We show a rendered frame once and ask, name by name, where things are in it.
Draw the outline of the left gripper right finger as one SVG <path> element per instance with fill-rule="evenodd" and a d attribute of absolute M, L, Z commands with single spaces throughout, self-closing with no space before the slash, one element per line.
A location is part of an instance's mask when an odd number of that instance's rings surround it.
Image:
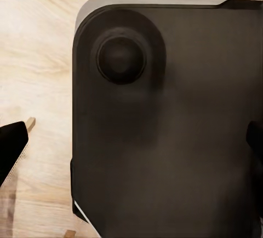
<path fill-rule="evenodd" d="M 251 121 L 245 139 L 263 165 L 263 123 Z"/>

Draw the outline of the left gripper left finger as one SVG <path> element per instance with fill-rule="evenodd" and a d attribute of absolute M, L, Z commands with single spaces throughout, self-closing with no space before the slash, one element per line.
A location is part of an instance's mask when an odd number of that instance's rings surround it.
<path fill-rule="evenodd" d="M 24 121 L 0 127 L 0 186 L 28 143 Z"/>

